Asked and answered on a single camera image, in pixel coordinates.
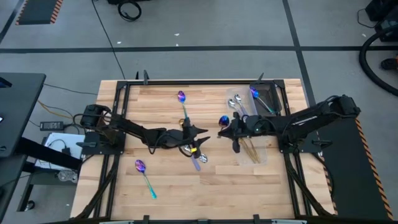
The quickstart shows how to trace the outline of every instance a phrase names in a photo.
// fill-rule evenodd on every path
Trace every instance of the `power adapter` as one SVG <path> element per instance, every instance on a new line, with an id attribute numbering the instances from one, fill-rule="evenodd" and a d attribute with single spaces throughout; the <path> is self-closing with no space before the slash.
<path id="1" fill-rule="evenodd" d="M 40 122 L 41 131 L 63 131 L 64 126 L 62 121 L 44 121 Z"/>

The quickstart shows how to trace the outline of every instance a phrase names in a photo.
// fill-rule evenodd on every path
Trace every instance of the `black stand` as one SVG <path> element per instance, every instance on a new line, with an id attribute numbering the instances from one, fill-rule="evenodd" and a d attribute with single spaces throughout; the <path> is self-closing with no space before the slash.
<path id="1" fill-rule="evenodd" d="M 81 160 L 45 147 L 26 138 L 20 138 L 16 153 L 25 154 L 52 164 L 78 170 Z"/>

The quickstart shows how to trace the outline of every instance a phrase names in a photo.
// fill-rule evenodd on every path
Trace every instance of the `black floor mat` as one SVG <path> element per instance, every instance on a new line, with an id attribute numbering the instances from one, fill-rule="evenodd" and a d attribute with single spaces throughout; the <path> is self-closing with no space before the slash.
<path id="1" fill-rule="evenodd" d="M 53 24 L 63 0 L 26 0 L 16 25 Z"/>

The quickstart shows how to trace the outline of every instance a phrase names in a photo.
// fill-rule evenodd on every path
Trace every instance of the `black desk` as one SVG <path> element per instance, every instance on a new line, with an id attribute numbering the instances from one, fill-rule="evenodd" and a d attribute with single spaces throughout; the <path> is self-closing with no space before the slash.
<path id="1" fill-rule="evenodd" d="M 0 88 L 0 116 L 4 118 L 0 123 L 1 222 L 21 172 L 34 172 L 35 170 L 34 164 L 26 162 L 27 156 L 75 170 L 79 168 L 81 160 L 22 137 L 22 133 L 43 88 L 45 75 L 37 73 L 0 73 L 0 77 L 12 83 L 10 88 Z"/>

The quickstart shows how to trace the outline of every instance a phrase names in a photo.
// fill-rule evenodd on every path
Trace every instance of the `chair wheel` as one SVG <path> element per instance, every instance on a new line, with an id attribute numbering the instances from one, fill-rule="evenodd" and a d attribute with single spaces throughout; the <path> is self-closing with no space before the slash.
<path id="1" fill-rule="evenodd" d="M 25 208 L 24 212 L 32 210 L 34 207 L 35 207 L 35 202 L 30 200 L 30 201 L 27 202 L 27 205 L 26 205 L 26 208 Z"/>

